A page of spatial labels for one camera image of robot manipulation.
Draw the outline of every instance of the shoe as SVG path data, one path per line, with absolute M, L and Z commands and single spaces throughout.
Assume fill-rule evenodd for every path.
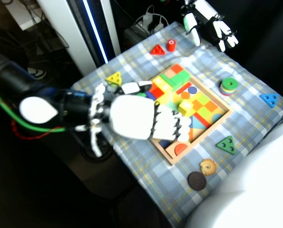
M 28 73 L 30 73 L 31 76 L 34 77 L 36 80 L 41 80 L 46 76 L 46 71 L 44 70 L 38 70 L 35 68 L 27 68 Z

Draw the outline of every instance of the plaid tablecloth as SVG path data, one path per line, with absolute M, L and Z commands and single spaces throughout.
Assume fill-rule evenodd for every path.
M 173 53 L 165 47 L 169 39 L 177 42 Z M 166 50 L 164 56 L 149 53 L 156 44 Z M 174 166 L 150 141 L 122 138 L 108 126 L 104 126 L 103 134 L 170 223 L 182 227 L 190 212 L 283 119 L 283 98 L 279 96 L 277 106 L 271 109 L 259 95 L 275 91 L 209 43 L 203 41 L 195 47 L 186 37 L 183 26 L 176 22 L 76 82 L 73 88 L 92 94 L 99 83 L 117 71 L 121 72 L 123 83 L 149 80 L 174 63 L 180 63 L 223 98 L 235 110 L 234 114 Z M 218 87 L 229 76 L 239 82 L 239 87 L 232 96 L 226 97 Z M 229 135 L 234 138 L 236 155 L 215 146 Z M 187 177 L 193 171 L 200 171 L 199 163 L 205 158 L 213 159 L 218 168 L 216 174 L 207 177 L 204 190 L 194 191 Z

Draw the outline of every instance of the green triangle toy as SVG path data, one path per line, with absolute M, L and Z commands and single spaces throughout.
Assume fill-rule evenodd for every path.
M 223 139 L 216 146 L 224 151 L 227 151 L 228 153 L 236 154 L 232 136 L 228 136 L 227 138 Z

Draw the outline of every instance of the blue triangle toy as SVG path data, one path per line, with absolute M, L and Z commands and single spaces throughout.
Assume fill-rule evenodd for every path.
M 276 106 L 277 100 L 279 95 L 278 94 L 262 94 L 260 98 L 268 104 L 269 107 L 274 108 Z

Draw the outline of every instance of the red triangle toy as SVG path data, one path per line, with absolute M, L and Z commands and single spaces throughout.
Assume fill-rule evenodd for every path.
M 164 54 L 166 54 L 165 51 L 162 49 L 162 47 L 159 44 L 157 44 L 150 53 L 151 53 L 151 55 L 164 55 Z

